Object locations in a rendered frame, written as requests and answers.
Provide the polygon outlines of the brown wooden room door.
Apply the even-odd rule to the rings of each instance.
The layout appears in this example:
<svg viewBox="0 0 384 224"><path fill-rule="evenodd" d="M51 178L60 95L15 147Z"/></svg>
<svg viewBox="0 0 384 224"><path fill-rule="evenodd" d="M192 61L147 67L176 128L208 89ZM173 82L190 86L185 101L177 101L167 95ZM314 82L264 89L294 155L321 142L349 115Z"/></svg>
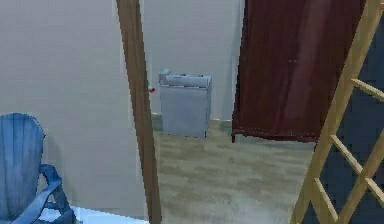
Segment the brown wooden room door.
<svg viewBox="0 0 384 224"><path fill-rule="evenodd" d="M116 0L140 156L148 219L161 224L161 204L150 112L139 0Z"/></svg>

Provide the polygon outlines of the dark red wooden wardrobe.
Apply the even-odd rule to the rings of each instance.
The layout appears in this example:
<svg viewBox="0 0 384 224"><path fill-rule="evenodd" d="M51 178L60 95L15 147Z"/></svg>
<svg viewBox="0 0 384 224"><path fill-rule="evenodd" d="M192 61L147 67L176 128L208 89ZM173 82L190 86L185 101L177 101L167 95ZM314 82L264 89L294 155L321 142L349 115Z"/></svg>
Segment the dark red wooden wardrobe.
<svg viewBox="0 0 384 224"><path fill-rule="evenodd" d="M366 0L244 0L232 137L315 142Z"/></svg>

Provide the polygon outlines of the light wooden ladder shelf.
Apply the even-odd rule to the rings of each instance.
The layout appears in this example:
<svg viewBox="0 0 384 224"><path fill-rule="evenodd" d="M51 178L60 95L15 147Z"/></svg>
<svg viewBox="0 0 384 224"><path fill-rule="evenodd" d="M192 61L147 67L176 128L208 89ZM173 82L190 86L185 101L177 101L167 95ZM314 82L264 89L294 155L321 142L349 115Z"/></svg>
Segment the light wooden ladder shelf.
<svg viewBox="0 0 384 224"><path fill-rule="evenodd" d="M384 0L366 0L356 34L289 224L303 224L309 206L314 208L320 224L348 224L367 191L371 191L377 202L384 208L384 191L373 180L374 174L384 161L384 131L380 133L365 164L360 164L337 137L337 130L355 88L384 103L383 91L359 79L359 73L383 14ZM358 175L352 191L348 195L347 202L340 212L335 209L320 180L324 164L333 146L339 149L342 156Z"/></svg>

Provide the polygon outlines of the blue wooden slatted chair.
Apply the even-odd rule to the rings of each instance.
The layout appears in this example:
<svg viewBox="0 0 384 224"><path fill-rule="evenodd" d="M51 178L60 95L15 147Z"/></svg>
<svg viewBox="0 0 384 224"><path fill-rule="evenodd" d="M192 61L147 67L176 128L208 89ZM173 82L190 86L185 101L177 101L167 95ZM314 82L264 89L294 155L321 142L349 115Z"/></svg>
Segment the blue wooden slatted chair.
<svg viewBox="0 0 384 224"><path fill-rule="evenodd" d="M0 115L0 224L75 224L56 168L41 162L44 131L28 114Z"/></svg>

